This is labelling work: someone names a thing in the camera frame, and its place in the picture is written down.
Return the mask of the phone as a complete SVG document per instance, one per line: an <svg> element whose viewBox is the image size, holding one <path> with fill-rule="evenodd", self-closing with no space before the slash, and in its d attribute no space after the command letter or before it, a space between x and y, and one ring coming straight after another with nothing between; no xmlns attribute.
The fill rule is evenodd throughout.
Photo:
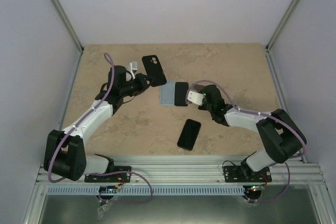
<svg viewBox="0 0 336 224"><path fill-rule="evenodd" d="M192 151L200 129L200 122L187 119L181 131L180 137L178 138L177 146L186 151Z"/></svg>
<svg viewBox="0 0 336 224"><path fill-rule="evenodd" d="M146 74L154 78L154 81L151 83L152 87L162 86L167 83L166 76L157 55L143 56L142 63Z"/></svg>

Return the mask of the light blue phone case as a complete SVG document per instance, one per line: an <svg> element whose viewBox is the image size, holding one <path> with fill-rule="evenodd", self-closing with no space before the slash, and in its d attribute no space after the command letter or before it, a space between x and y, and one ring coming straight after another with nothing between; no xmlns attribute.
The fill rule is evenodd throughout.
<svg viewBox="0 0 336 224"><path fill-rule="evenodd" d="M175 82L167 81L166 84L160 88L160 105L171 106L174 105L175 97Z"/></svg>

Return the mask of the silver-edged black smartphone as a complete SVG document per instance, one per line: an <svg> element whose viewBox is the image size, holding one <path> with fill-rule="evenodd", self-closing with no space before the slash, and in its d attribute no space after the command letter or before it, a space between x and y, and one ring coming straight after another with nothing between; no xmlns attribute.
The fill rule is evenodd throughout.
<svg viewBox="0 0 336 224"><path fill-rule="evenodd" d="M189 88L189 91L201 93L202 90L204 89L204 86L201 84L195 84L192 87Z"/></svg>

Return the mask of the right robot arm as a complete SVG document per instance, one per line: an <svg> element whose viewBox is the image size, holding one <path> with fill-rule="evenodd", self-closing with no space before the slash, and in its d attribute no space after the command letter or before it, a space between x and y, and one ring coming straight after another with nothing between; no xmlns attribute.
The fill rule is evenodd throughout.
<svg viewBox="0 0 336 224"><path fill-rule="evenodd" d="M223 99L219 88L214 85L204 86L192 94L188 92L187 100L197 104L200 110L210 113L212 120L227 127L240 127L257 132L263 148L240 164L241 176L248 182L259 177L260 172L274 163L282 164L294 158L299 151L306 150L307 140L293 119L283 109L272 112L246 110Z"/></svg>

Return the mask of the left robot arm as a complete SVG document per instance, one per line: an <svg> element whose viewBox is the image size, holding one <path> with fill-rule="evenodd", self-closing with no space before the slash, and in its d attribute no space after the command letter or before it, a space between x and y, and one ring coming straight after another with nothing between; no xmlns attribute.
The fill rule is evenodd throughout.
<svg viewBox="0 0 336 224"><path fill-rule="evenodd" d="M104 182L114 178L113 160L104 155L88 155L85 145L92 134L123 105L124 98L146 91L154 77L137 73L131 67L114 66L90 108L63 130L52 130L47 137L44 170L51 183L63 179L77 181L83 175L97 174Z"/></svg>

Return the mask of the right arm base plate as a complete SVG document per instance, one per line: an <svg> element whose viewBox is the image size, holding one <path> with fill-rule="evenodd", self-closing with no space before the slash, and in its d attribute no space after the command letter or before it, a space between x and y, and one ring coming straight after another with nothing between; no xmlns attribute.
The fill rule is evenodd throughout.
<svg viewBox="0 0 336 224"><path fill-rule="evenodd" d="M257 172L253 171L246 160L243 160L240 165L236 165L232 161L223 161L222 171L227 183L268 183L272 182L270 168L265 167Z"/></svg>

